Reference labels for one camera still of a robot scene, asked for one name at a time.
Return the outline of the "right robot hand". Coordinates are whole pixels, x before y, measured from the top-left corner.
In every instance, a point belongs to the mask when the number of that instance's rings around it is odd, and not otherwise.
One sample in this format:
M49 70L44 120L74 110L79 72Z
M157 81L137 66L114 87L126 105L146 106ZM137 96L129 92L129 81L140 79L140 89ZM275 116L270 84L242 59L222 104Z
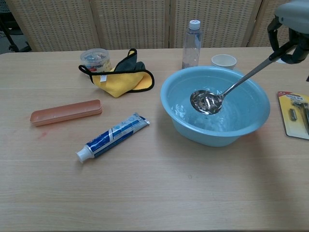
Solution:
M270 61L281 59L288 64L298 64L309 55L309 0L291 0L280 5L267 27L273 53ZM289 29L289 40L282 46L278 42L278 29Z

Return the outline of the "stainless steel ladle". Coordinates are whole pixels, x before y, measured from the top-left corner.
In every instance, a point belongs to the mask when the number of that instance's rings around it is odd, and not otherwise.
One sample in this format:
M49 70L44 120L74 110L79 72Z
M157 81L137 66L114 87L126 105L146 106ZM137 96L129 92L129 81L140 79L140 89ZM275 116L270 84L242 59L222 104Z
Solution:
M225 97L239 85L247 81L249 78L260 72L262 69L280 59L283 55L287 55L291 50L295 49L296 45L287 42L277 51L274 51L266 60L256 66L244 77L239 79L236 83L230 86L222 94L214 94L206 90L198 90L191 94L190 103L200 113L205 115L213 115L218 113L221 108Z

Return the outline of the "clear plastic water bottle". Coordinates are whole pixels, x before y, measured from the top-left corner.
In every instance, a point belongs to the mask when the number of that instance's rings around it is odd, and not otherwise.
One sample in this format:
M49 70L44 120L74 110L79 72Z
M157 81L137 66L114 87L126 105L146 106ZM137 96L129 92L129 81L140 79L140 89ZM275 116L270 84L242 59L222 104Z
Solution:
M182 69L198 65L202 39L200 24L197 19L189 22L184 36Z

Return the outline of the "white paper cup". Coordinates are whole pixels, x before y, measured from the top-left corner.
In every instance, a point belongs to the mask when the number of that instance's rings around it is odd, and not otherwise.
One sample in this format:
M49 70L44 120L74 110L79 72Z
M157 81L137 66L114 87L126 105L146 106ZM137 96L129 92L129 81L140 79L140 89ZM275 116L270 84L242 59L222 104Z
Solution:
M237 59L228 54L218 54L211 58L213 66L233 70L237 64Z

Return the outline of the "yellow razor blister pack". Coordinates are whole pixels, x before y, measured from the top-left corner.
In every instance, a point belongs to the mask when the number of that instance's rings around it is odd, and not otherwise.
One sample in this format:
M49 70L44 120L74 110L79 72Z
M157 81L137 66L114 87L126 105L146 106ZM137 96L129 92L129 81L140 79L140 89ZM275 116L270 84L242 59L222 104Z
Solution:
M309 96L289 91L277 96L286 135L309 140Z

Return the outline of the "light blue plastic basin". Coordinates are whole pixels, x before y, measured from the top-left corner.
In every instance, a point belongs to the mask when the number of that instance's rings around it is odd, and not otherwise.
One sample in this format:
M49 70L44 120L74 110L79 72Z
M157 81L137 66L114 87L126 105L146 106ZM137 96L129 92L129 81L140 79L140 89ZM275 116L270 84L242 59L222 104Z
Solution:
M170 75L161 87L160 99L176 131L194 142L222 147L260 129L269 117L270 102L253 80L229 93L214 115L202 114L190 103L195 91L221 94L243 76L241 72L215 66L196 66Z

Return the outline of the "woven rattan folding screen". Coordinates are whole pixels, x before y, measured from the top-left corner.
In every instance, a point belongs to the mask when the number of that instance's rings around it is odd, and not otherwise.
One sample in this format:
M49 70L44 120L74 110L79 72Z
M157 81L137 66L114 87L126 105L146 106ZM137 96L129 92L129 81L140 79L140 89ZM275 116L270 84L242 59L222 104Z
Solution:
M202 47L266 47L291 0L5 0L33 51L181 48L189 21Z

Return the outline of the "yellow grey microfibre cloth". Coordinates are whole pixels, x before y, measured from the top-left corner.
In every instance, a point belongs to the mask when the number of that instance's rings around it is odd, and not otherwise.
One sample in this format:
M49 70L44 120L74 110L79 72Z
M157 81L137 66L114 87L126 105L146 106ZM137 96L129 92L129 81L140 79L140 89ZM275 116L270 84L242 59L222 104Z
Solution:
M94 85L118 98L125 93L149 91L155 85L153 74L142 61L137 61L137 57L137 49L131 48L127 56L109 72L92 72L85 65L78 68L89 76Z

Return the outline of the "clear round plastic jar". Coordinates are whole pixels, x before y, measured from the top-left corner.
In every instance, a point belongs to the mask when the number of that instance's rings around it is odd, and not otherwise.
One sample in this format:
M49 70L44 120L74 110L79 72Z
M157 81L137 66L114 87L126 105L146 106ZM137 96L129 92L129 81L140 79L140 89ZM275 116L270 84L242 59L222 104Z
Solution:
M92 72L99 73L112 70L109 52L102 48L94 48L82 52L80 60Z

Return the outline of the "blue white toothpaste tube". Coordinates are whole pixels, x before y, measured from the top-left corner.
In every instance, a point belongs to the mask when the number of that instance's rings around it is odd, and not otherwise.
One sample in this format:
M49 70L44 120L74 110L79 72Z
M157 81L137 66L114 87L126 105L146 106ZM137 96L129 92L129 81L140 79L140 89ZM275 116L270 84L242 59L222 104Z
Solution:
M94 159L118 145L134 133L150 125L150 121L138 113L133 113L129 118L105 131L89 141L76 154L83 163L88 159Z

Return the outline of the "pink plastic toothbrush case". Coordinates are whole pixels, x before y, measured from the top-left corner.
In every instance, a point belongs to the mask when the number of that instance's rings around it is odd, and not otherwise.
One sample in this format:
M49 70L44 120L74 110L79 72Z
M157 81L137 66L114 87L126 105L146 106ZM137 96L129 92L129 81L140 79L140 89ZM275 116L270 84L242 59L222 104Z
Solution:
M30 123L42 126L101 113L100 100L91 100L34 111L30 116Z

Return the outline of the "black chair base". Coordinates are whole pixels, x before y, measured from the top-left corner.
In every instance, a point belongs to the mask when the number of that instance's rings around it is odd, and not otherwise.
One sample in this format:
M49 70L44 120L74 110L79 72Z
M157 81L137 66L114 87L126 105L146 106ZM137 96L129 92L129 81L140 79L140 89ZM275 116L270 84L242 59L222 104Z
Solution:
M11 12L0 12L0 30L4 32L10 43L9 50L13 52L30 52L32 50L28 42L26 42L27 46L19 49L13 41L11 35L23 35L23 32Z

